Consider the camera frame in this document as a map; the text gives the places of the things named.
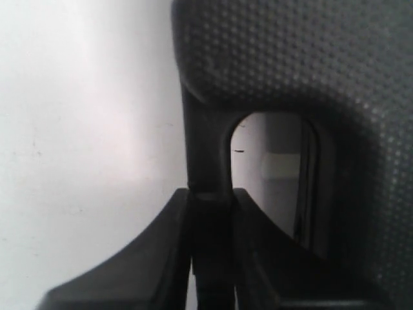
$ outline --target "perforated surface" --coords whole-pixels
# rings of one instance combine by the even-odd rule
[[[176,0],[173,13],[181,79],[203,103],[333,132],[330,258],[412,309],[413,1]]]

